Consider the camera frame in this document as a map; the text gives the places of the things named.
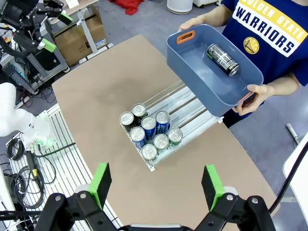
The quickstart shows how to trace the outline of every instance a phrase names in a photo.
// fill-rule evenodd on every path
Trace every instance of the blue can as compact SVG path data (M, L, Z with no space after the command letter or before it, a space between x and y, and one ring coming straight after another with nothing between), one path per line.
M154 136L156 134L156 120L152 116L146 116L141 121L141 126L144 129L145 132L145 138L150 141L154 139Z
M156 134L164 134L170 128L170 115L166 111L159 111L156 114Z
M130 130L130 137L136 148L141 149L145 145L145 133L143 128L132 128L132 130Z

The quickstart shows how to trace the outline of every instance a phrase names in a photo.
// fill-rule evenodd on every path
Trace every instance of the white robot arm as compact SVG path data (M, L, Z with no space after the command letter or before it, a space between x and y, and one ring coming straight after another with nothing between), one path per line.
M22 133L25 147L34 141L45 145L51 132L49 123L24 109L15 109L15 101L15 86L11 83L0 84L0 137L17 130Z

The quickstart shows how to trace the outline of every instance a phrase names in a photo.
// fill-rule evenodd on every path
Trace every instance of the person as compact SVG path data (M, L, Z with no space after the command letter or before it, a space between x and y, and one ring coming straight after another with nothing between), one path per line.
M263 85L224 115L227 127L246 118L267 98L290 95L308 83L308 0L224 0L180 26L224 26L222 34L262 72Z

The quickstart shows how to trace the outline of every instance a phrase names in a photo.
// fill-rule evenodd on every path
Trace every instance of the red cloth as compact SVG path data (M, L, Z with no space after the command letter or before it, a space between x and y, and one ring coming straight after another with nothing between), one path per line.
M126 9L125 14L133 15L138 11L138 5L144 0L108 0Z

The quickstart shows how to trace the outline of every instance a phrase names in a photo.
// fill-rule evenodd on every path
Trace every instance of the navy t-shirt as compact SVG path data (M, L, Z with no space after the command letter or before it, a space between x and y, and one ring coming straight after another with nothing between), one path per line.
M292 71L308 83L308 6L291 0L224 0L233 11L223 35L262 72L264 84Z

